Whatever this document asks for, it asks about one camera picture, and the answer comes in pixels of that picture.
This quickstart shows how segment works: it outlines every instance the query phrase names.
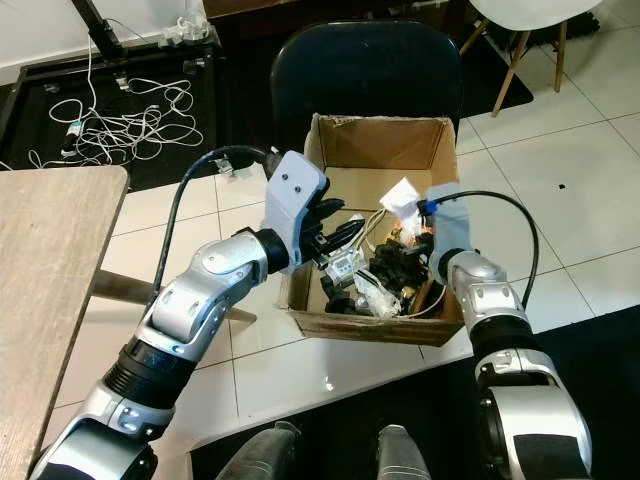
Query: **floor tile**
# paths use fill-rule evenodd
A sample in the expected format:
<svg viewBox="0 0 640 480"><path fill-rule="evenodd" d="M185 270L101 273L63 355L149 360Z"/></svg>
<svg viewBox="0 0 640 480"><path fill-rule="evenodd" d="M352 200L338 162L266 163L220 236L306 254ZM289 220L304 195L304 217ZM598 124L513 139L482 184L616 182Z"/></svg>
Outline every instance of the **floor tile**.
<svg viewBox="0 0 640 480"><path fill-rule="evenodd" d="M415 345L310 338L234 360L240 422L354 394L424 368Z"/></svg>
<svg viewBox="0 0 640 480"><path fill-rule="evenodd" d="M458 157L461 186L465 190L491 190L517 197L491 159L481 150ZM467 198L471 217L471 241L474 248L507 271L510 280L529 275L531 269L531 233L522 214L513 206L493 198ZM560 268L549 244L540 240L539 271Z"/></svg>
<svg viewBox="0 0 640 480"><path fill-rule="evenodd" d="M640 2L638 0L605 0L603 3L629 25L640 25Z"/></svg>
<svg viewBox="0 0 640 480"><path fill-rule="evenodd" d="M222 211L219 215L220 238L229 238L245 227L259 230L264 219L264 199L259 203Z"/></svg>
<svg viewBox="0 0 640 480"><path fill-rule="evenodd" d="M564 265L640 244L640 159L608 122L490 150Z"/></svg>
<svg viewBox="0 0 640 480"><path fill-rule="evenodd" d="M244 227L260 228L264 218L264 202L220 212L222 238L233 235ZM233 356L239 357L267 348L290 343L302 338L295 321L276 305L280 297L282 275L270 275L267 281L254 288L238 305L238 308L255 314L253 323L231 320L231 344Z"/></svg>
<svg viewBox="0 0 640 480"><path fill-rule="evenodd" d="M466 327L458 330L443 346L421 345L420 350L422 350L427 368L434 368L473 355Z"/></svg>
<svg viewBox="0 0 640 480"><path fill-rule="evenodd" d="M113 237L102 268L140 280L152 281L158 264L166 226L149 228ZM198 248L220 239L218 215L210 214L176 222L164 283L184 272Z"/></svg>
<svg viewBox="0 0 640 480"><path fill-rule="evenodd" d="M602 119L566 77L560 92L553 90L555 64L539 48L534 47L525 55L516 74L533 93L532 102L505 108L496 118L489 113L469 118L488 147Z"/></svg>
<svg viewBox="0 0 640 480"><path fill-rule="evenodd" d="M282 275L270 275L236 306L258 318L253 323L230 320L233 356L239 357L267 348L284 345L302 337L291 315L276 304L280 296Z"/></svg>
<svg viewBox="0 0 640 480"><path fill-rule="evenodd" d="M631 26L624 18L616 15L612 7L615 7L615 0L605 0L591 10L591 13L593 13L600 23L600 30L598 30L598 32L608 32L610 30L618 30L619 28L628 28Z"/></svg>
<svg viewBox="0 0 640 480"><path fill-rule="evenodd" d="M460 120L458 127L458 141L456 142L456 153L462 155L463 153L475 152L476 150L482 150L484 145L482 140L478 137L478 134L469 123L469 120L463 118Z"/></svg>
<svg viewBox="0 0 640 480"><path fill-rule="evenodd" d="M629 145L640 155L640 113L610 120Z"/></svg>
<svg viewBox="0 0 640 480"><path fill-rule="evenodd" d="M267 177L262 166L254 163L248 168L237 170L232 176L216 175L216 190L219 210L264 202Z"/></svg>
<svg viewBox="0 0 640 480"><path fill-rule="evenodd" d="M640 303L640 249L598 258L567 270L596 315Z"/></svg>
<svg viewBox="0 0 640 480"><path fill-rule="evenodd" d="M164 227L157 227L113 237L103 268L142 280L152 280L163 236ZM176 223L165 279L184 271L197 248L218 237L216 214ZM92 297L56 405L66 405L85 398L135 332L143 310L142 305ZM230 358L229 322L225 321L199 365L212 365Z"/></svg>
<svg viewBox="0 0 640 480"><path fill-rule="evenodd" d="M565 73L607 118L640 112L638 45L640 31L633 28L567 42Z"/></svg>
<svg viewBox="0 0 640 480"><path fill-rule="evenodd" d="M178 184L129 193L113 230L114 235L167 223L169 210ZM189 182L178 208L178 220L214 213L218 210L213 177L195 178Z"/></svg>
<svg viewBox="0 0 640 480"><path fill-rule="evenodd" d="M527 280L513 283L520 298L526 285ZM593 318L593 312L567 272L556 270L536 276L527 316L533 333L539 333Z"/></svg>

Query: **black floor mat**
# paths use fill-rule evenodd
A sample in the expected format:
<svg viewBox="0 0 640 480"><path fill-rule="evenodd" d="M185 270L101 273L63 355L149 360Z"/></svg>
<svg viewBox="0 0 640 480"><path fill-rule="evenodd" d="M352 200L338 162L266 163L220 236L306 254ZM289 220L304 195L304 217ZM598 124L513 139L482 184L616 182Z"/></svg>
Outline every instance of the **black floor mat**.
<svg viewBox="0 0 640 480"><path fill-rule="evenodd" d="M205 98L213 99L214 84L205 82L202 69L194 75L186 75L182 70L182 60L162 61L151 64L126 67L128 78L142 77L161 83L169 83L187 79L191 82L190 92L194 96L194 104L189 111L196 118L197 128L204 136L204 142L197 147L187 147L177 144L163 145L160 155L147 161L137 160L129 163L125 168L130 174L130 191L144 190L180 181L186 170L202 154L216 145L216 105L206 102ZM136 113L152 104L159 105L163 111L168 102L161 91L133 95L122 92L110 72L94 72L92 83L96 90L97 111L102 115L120 115ZM58 82L60 91L50 93L42 85L34 85L27 89L26 98L22 102L17 118L15 133L7 138L9 148L1 159L14 169L33 168L27 152L30 149L38 152L42 162L60 160L60 149L66 135L67 125L56 123L49 118L48 111L57 102L67 98L78 98L85 106L91 105L91 93L84 75L63 78ZM57 114L64 118L73 118L77 112L77 105L69 105L69 111L61 108ZM171 113L166 117L167 123L185 123L177 114ZM171 129L163 133L166 137L177 137L183 131ZM210 175L212 170L203 167L197 176Z"/></svg>
<svg viewBox="0 0 640 480"><path fill-rule="evenodd" d="M640 478L640 307L537 338L589 425L593 478ZM375 478L376 433L388 423L407 428L434 480L487 478L477 443L473 369L472 359L462 360L287 417L303 437L286 478ZM245 441L271 425L193 451L194 480L215 478Z"/></svg>
<svg viewBox="0 0 640 480"><path fill-rule="evenodd" d="M509 67L484 38L480 37L462 57L464 98L462 116L471 117L493 110ZM513 77L502 108L529 103L533 94L518 78Z"/></svg>

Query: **white tile floor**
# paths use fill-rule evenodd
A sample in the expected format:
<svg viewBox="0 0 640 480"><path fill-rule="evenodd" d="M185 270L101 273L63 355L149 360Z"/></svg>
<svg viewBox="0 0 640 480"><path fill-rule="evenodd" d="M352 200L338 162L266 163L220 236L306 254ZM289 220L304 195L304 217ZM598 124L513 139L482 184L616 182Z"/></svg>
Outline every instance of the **white tile floor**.
<svg viewBox="0 0 640 480"><path fill-rule="evenodd" d="M606 0L596 13L601 32L568 42L559 94L551 88L552 50L533 48L519 75L534 101L460 126L463 186L516 196L538 224L541 261L529 308L536 332L640 303L640 2ZM259 168L193 181L166 279L203 243L258 227L265 185ZM127 196L104 268L152 278L174 190ZM474 245L502 264L522 291L531 254L525 223L491 199L469 205ZM503 228L490 228L489 218L499 218ZM471 352L464 331L442 348L303 339L274 306L279 280L273 276L239 305L258 315L255 323L221 327L167 434L154 442L161 462L156 478L188 478L185 453L194 446ZM91 300L48 441L115 360L140 313L125 303Z"/></svg>

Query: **black cable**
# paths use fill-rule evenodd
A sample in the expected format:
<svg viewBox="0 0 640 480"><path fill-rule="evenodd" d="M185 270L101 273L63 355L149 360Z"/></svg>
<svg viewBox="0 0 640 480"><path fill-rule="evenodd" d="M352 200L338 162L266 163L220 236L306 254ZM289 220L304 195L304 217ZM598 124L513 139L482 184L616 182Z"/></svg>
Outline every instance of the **black cable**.
<svg viewBox="0 0 640 480"><path fill-rule="evenodd" d="M205 153L201 156L184 174L180 184L178 185L178 190L176 190L176 194L173 197L173 203L171 204L171 211L169 212L169 220L167 221L167 229L164 233L164 241L162 242L162 249L160 250L160 259L158 260L158 267L156 268L156 276L153 279L151 295L149 297L149 301L147 303L146 310L149 310L149 307L153 304L155 299L158 297L160 293L160 288L162 284L162 276L164 275L164 269L167 264L167 257L169 256L169 247L171 246L171 238L173 237L173 227L176 223L176 216L178 215L178 206L180 205L180 200L182 198L182 194L184 193L184 189L191 180L191 177L195 174L195 172L205 163L209 163L212 160L217 160L220 158L227 157L229 163L237 170L238 168L245 168L251 165L253 161L248 162L246 158L241 158L240 160L233 159L231 155L237 154L251 154L252 156L259 156L262 160L266 157L267 152L258 148L252 147L249 145L229 145L226 147L216 148L215 150L211 150L209 153Z"/></svg>
<svg viewBox="0 0 640 480"><path fill-rule="evenodd" d="M531 289L533 288L533 281L535 280L536 273L538 271L538 257L540 256L538 230L536 229L536 224L533 221L533 217L524 207L524 205L522 205L517 200L514 200L508 195L503 195L502 193L497 192L490 192L487 190L468 190L465 192L452 193L451 195L445 195L444 197L436 198L435 200L429 200L429 203L443 203L448 200L455 200L456 198L472 196L494 197L499 198L500 200L504 200L505 202L510 203L518 210L520 210L520 212L524 215L524 217L527 219L527 222L529 223L529 228L531 229L531 238L533 240L533 259L531 261L531 272L529 273L529 281L527 282L527 286L524 289L524 295L522 296L522 306L526 308L527 303L529 302L529 295L531 295Z"/></svg>

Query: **wooden chair leg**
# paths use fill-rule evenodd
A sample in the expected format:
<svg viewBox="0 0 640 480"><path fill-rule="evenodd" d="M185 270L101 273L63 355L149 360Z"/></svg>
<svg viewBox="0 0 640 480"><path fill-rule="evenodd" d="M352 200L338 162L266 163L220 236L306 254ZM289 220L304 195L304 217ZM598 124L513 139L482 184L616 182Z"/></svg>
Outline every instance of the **wooden chair leg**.
<svg viewBox="0 0 640 480"><path fill-rule="evenodd" d="M567 20L560 24L560 39L558 40L558 55L556 57L556 79L553 83L553 89L560 91L562 84L562 69L564 67L564 50L567 46Z"/></svg>
<svg viewBox="0 0 640 480"><path fill-rule="evenodd" d="M509 85L511 84L511 80L516 73L516 68L518 68L518 64L520 63L520 58L524 53L524 49L527 46L527 40L529 40L529 35L531 32L522 32L520 35L520 41L518 42L518 46L516 47L516 51L513 54L513 60L511 61L511 65L509 65L509 70L507 71L507 76L504 78L504 82L502 83L502 88L500 89L500 93L498 94L498 99L496 100L496 104L493 106L493 111L491 112L491 116L495 117L500 112L500 107L502 107L502 102L504 101L504 97L507 95L507 90L509 90Z"/></svg>
<svg viewBox="0 0 640 480"><path fill-rule="evenodd" d="M150 282L106 270L98 270L93 282L92 295L96 297L146 305L150 294ZM226 318L243 322L255 322L258 317L239 308L232 308L227 312Z"/></svg>
<svg viewBox="0 0 640 480"><path fill-rule="evenodd" d="M482 22L480 22L478 28L475 29L475 31L471 34L467 41L464 42L464 45L462 45L462 48L460 49L460 55L464 55L464 52L469 50L469 47L473 45L473 42L475 42L478 37L482 35L482 32L487 29L487 26L489 26L489 19L485 18L484 20L482 20Z"/></svg>

